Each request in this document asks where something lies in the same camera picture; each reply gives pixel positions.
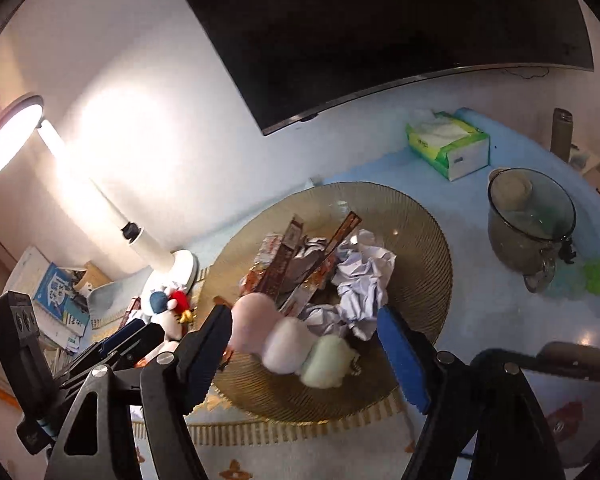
green object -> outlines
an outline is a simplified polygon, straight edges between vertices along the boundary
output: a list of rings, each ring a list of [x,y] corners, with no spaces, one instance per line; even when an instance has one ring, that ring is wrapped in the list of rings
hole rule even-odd
[[[434,122],[407,124],[407,138],[414,152],[449,180],[488,165],[488,134],[446,112],[435,113],[434,117]],[[450,142],[443,144],[449,134]]]
[[[591,294],[600,296],[600,259],[589,260],[584,264],[585,288]]]

table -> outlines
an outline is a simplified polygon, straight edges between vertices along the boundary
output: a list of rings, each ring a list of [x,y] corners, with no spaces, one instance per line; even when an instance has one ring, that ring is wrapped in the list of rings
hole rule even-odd
[[[406,149],[338,174],[325,184],[367,181],[391,186],[413,197],[436,218],[448,241],[454,269],[451,304],[436,343],[438,349],[469,362],[487,348],[534,355],[554,340],[600,348],[600,298],[587,294],[581,300],[570,301],[531,294],[522,277],[496,258],[487,234],[486,187],[489,172],[498,167],[531,168],[557,180],[576,206],[573,238],[580,257],[586,258],[600,257],[600,196],[575,170],[532,140],[467,108],[458,110],[456,116],[490,134],[489,167],[448,182]],[[195,240],[187,248],[197,254],[201,267],[209,266],[229,239],[257,213],[259,210]],[[132,295],[140,293],[148,272],[145,269],[122,280],[107,298],[100,298],[103,304],[94,307],[126,306]],[[458,478],[465,470],[468,462],[457,468]]]

crumpled paper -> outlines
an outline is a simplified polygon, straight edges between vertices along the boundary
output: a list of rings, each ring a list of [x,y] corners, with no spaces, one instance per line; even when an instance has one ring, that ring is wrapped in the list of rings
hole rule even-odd
[[[343,336],[346,327],[359,339],[371,339],[378,310],[388,301],[386,287],[395,266],[395,254],[381,245],[364,229],[339,245],[336,254],[341,263],[331,282],[338,287],[340,304],[306,309],[304,322],[312,332]]]

cup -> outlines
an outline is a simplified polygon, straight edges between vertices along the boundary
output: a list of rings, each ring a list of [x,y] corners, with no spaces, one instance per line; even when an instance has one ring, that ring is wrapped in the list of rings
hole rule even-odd
[[[490,173],[489,241],[498,259],[520,272],[527,290],[542,292],[555,275],[555,261],[573,263],[571,235],[576,209],[567,192],[535,170]]]

screw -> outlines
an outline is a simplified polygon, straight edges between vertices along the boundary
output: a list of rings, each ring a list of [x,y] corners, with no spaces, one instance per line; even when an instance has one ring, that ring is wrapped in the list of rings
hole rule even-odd
[[[106,365],[94,366],[93,370],[91,370],[91,375],[94,376],[94,377],[102,377],[106,373],[107,373],[107,366]]]
[[[438,359],[438,361],[440,361],[443,365],[449,365],[456,360],[456,357],[451,352],[443,350],[436,354],[436,359]]]
[[[517,375],[520,373],[520,367],[515,363],[504,363],[504,371],[510,375]]]
[[[173,361],[173,354],[171,352],[162,352],[155,360],[159,365],[168,365]]]

